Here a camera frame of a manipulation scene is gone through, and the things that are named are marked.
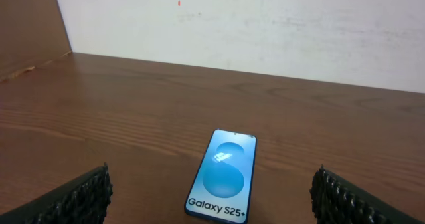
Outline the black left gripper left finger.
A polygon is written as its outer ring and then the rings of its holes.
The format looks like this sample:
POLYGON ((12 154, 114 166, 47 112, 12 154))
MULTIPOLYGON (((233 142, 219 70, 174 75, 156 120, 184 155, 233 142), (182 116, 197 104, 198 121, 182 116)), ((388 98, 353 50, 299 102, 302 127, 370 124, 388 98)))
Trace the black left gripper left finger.
POLYGON ((5 224, 102 224, 113 195, 108 165, 1 215, 5 224))

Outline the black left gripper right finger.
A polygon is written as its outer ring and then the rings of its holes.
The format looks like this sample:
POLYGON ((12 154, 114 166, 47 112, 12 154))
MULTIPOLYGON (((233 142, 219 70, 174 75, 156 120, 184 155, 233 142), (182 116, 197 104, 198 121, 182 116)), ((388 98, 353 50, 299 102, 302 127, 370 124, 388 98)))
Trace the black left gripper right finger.
POLYGON ((323 166, 309 192, 317 224, 424 224, 323 166))

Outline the blue Galaxy smartphone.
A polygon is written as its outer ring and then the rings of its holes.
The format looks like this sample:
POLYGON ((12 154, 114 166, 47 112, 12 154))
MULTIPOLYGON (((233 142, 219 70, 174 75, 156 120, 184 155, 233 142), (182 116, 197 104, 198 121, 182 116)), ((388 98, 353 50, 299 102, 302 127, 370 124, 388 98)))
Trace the blue Galaxy smartphone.
POLYGON ((257 138, 215 130, 193 180, 187 215, 220 223, 248 222, 257 138))

